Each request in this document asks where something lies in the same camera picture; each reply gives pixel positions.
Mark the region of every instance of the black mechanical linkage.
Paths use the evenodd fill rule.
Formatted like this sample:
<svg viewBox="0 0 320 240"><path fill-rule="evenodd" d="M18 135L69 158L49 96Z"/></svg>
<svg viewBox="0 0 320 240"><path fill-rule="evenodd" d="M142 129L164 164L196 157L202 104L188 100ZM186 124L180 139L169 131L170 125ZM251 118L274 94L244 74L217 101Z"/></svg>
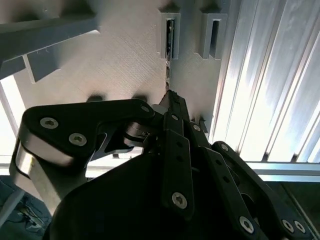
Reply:
<svg viewBox="0 0 320 240"><path fill-rule="evenodd" d="M82 182L88 162L137 146L141 155ZM312 239L238 154L208 143L171 90L152 107L131 99L28 109L10 174L54 213L47 240Z"/></svg>

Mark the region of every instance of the textured gray surface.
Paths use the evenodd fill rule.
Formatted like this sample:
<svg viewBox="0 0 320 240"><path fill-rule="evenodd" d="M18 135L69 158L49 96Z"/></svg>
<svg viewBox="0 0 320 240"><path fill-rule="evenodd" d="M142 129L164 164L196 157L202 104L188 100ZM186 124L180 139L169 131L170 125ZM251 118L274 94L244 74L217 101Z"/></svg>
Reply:
<svg viewBox="0 0 320 240"><path fill-rule="evenodd" d="M175 1L181 28L179 58L172 63L171 81L172 89L186 99L190 116L203 115L209 121L221 61L211 56L203 60L195 46L200 8L210 2ZM98 12L100 34L60 43L56 54L60 70L36 84L30 82L26 70L17 73L25 106L85 102L94 94L106 100L146 95L150 104L158 103L165 93L165 60L157 53L156 25L158 9L167 4L165 0L91 1Z"/></svg>

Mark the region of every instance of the rectangular slot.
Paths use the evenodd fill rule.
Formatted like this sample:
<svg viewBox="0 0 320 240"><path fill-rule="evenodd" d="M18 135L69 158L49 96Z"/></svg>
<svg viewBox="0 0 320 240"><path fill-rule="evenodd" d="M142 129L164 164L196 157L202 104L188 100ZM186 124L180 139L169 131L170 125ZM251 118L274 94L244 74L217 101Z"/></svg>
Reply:
<svg viewBox="0 0 320 240"><path fill-rule="evenodd" d="M174 52L174 32L175 32L175 21L168 19L166 21L166 41L165 41L165 90L168 91L171 88L171 63Z"/></svg>
<svg viewBox="0 0 320 240"><path fill-rule="evenodd" d="M210 55L214 56L217 50L218 30L220 21L214 20L211 31Z"/></svg>
<svg viewBox="0 0 320 240"><path fill-rule="evenodd" d="M169 50L168 40L172 38L170 45L171 58L178 59L179 55L179 36L180 36L180 13L179 12L159 12L156 30L156 50L162 59L167 58Z"/></svg>

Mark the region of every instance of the gray plastic part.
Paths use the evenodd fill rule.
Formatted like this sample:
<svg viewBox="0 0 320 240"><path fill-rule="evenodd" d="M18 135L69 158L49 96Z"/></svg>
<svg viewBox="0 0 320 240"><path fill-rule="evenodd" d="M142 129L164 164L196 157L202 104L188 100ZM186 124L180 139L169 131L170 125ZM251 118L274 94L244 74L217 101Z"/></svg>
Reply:
<svg viewBox="0 0 320 240"><path fill-rule="evenodd" d="M209 55L216 60L222 58L224 49L224 39L227 26L228 15L226 13L205 13L201 14L201 32L198 46L198 54L203 59L208 59ZM212 36L214 22L218 22L217 36ZM216 38L212 46L212 37Z"/></svg>
<svg viewBox="0 0 320 240"><path fill-rule="evenodd" d="M60 69L55 56L54 47L55 46L53 45L23 55L23 60L32 83L36 83L47 75Z"/></svg>
<svg viewBox="0 0 320 240"><path fill-rule="evenodd" d="M93 14L1 24L0 60L11 60L93 30L97 30Z"/></svg>
<svg viewBox="0 0 320 240"><path fill-rule="evenodd" d="M209 137L209 132L208 132L208 128L207 128L207 126L206 126L206 121L205 121L203 118L201 118L201 119L199 120L199 126L200 126L200 128L202 129L202 131L204 132L204 135L205 135L206 139L208 139L208 137Z"/></svg>
<svg viewBox="0 0 320 240"><path fill-rule="evenodd" d="M174 20L173 29L173 55L172 59L178 59L179 56L179 36L180 36L180 13L179 10L170 12L159 12L158 24L156 29L156 50L160 53L162 59L166 58L166 38L167 38L167 21Z"/></svg>

